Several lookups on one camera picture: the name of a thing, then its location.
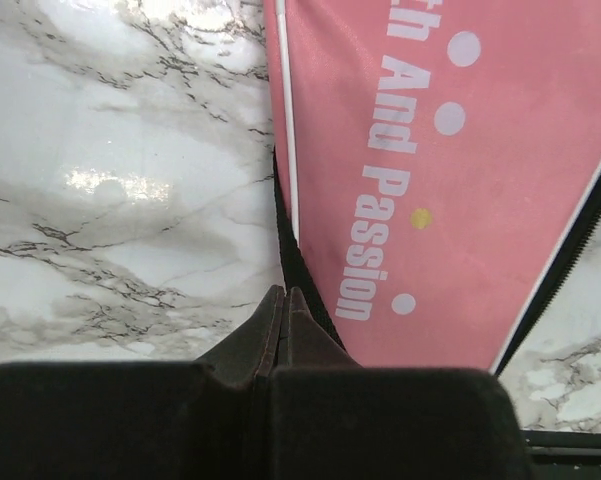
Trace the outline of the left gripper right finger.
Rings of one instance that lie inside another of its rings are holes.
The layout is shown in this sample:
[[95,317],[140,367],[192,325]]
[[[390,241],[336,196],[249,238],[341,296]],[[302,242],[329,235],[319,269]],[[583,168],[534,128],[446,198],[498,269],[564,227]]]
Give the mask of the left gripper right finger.
[[289,292],[272,375],[275,479],[531,479],[512,403],[491,374],[364,368]]

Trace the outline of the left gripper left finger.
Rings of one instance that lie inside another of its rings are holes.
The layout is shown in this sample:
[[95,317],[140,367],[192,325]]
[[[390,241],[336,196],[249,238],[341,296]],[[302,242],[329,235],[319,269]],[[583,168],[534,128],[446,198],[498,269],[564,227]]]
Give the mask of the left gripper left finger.
[[0,479],[260,479],[284,291],[195,360],[0,364]]

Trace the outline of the pink racket cover bag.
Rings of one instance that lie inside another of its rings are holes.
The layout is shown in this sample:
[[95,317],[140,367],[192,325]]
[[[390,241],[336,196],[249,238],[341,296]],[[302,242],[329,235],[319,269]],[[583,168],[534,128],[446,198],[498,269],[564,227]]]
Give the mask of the pink racket cover bag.
[[366,366],[501,370],[601,215],[601,1],[268,1],[276,166]]

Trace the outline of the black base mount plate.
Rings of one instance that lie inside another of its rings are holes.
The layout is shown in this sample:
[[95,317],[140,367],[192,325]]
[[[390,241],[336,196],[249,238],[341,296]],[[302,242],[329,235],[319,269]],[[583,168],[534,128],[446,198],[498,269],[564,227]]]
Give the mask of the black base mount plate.
[[601,434],[524,430],[534,478],[601,480]]

